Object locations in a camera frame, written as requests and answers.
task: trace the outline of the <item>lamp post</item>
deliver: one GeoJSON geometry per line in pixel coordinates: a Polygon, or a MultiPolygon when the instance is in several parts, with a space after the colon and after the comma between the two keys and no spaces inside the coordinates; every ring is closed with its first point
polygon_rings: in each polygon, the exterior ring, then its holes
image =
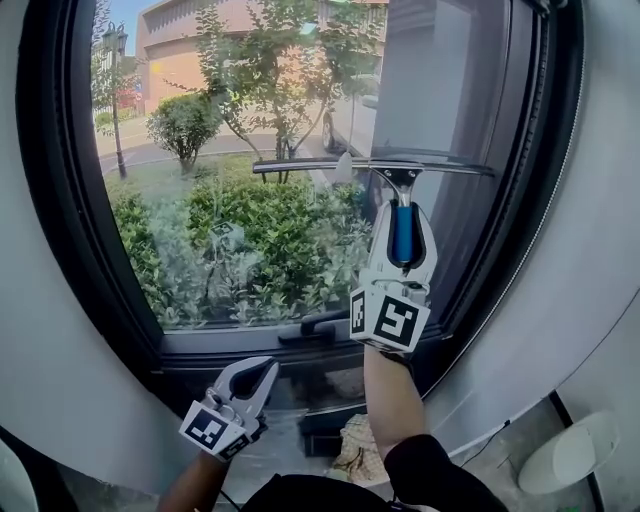
{"type": "Polygon", "coordinates": [[[113,133],[116,138],[116,156],[118,158],[118,171],[120,179],[127,177],[127,168],[124,166],[122,157],[122,147],[120,146],[120,128],[118,125],[118,91],[117,91],[117,69],[118,57],[124,55],[124,48],[127,44],[127,34],[124,25],[120,24],[116,29],[111,21],[107,30],[102,35],[104,49],[111,52],[111,110],[113,113],[113,133]]]}

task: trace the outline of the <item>window handle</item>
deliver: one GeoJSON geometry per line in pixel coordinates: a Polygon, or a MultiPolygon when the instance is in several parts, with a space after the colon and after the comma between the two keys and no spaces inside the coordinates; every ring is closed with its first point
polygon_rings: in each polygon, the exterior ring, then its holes
{"type": "Polygon", "coordinates": [[[278,340],[286,345],[290,343],[307,343],[321,341],[333,343],[336,339],[336,320],[349,318],[349,310],[327,311],[302,317],[298,324],[287,325],[278,332],[278,340]]]}

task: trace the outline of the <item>bush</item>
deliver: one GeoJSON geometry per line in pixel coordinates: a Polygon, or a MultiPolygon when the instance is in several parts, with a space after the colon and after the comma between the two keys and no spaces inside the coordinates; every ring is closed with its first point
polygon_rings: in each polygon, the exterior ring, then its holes
{"type": "Polygon", "coordinates": [[[147,128],[156,144],[178,157],[187,174],[200,148],[217,135],[221,124],[208,97],[195,93],[163,101],[149,117],[147,128]]]}
{"type": "Polygon", "coordinates": [[[371,226],[355,186],[197,184],[185,199],[114,205],[132,266],[165,328],[259,325],[348,307],[371,226]]]}
{"type": "Polygon", "coordinates": [[[113,117],[111,116],[110,112],[100,112],[96,116],[95,125],[96,125],[96,128],[102,128],[103,126],[111,124],[112,122],[113,122],[113,117]]]}

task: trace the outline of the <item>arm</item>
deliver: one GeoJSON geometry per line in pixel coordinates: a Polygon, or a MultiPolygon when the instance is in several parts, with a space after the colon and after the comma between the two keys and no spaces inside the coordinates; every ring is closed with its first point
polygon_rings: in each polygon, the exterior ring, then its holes
{"type": "Polygon", "coordinates": [[[210,512],[213,510],[229,464],[200,452],[162,496],[158,512],[210,512]]]}
{"type": "Polygon", "coordinates": [[[427,434],[424,404],[409,370],[372,347],[364,348],[369,425],[398,498],[442,512],[506,512],[476,477],[451,463],[427,434]]]}
{"type": "Polygon", "coordinates": [[[409,370],[370,346],[364,347],[364,386],[382,460],[401,441],[427,433],[424,405],[409,370]]]}

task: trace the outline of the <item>black sleeve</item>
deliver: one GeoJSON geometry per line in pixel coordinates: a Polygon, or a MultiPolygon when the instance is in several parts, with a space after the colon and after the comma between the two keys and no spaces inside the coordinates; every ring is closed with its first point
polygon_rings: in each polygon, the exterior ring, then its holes
{"type": "Polygon", "coordinates": [[[453,464],[431,436],[405,439],[389,452],[384,465],[403,503],[440,512],[507,510],[480,480],[453,464]]]}

